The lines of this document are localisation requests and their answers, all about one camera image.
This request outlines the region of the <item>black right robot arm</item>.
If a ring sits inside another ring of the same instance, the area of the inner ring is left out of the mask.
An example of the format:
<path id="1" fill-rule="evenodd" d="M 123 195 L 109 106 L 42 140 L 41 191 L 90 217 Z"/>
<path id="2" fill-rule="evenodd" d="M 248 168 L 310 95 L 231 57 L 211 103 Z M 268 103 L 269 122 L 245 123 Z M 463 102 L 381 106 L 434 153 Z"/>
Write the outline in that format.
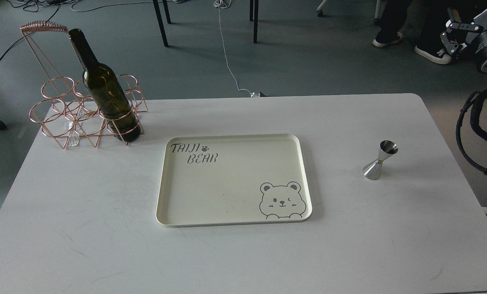
<path id="1" fill-rule="evenodd" d="M 477 71 L 487 73 L 487 8 L 469 23 L 461 22 L 454 8 L 448 8 L 447 13 L 450 20 L 445 25 L 446 30 L 440 35 L 447 54 L 456 56 L 471 50 L 474 53 Z M 486 99 L 487 90 L 481 92 L 473 101 L 470 113 L 471 128 L 485 141 L 487 141 L 487 132 L 480 126 L 480 112 Z"/>

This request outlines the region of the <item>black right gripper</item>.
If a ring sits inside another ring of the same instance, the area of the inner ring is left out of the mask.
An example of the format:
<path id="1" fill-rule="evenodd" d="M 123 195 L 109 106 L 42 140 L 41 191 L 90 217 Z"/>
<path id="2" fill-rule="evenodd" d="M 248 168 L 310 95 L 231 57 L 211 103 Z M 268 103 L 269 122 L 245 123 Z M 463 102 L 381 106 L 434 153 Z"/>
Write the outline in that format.
<path id="1" fill-rule="evenodd" d="M 449 7 L 447 13 L 450 20 L 440 36 L 447 54 L 454 56 L 471 50 L 476 62 L 487 62 L 487 8 L 468 23 L 460 20 L 455 8 Z"/>

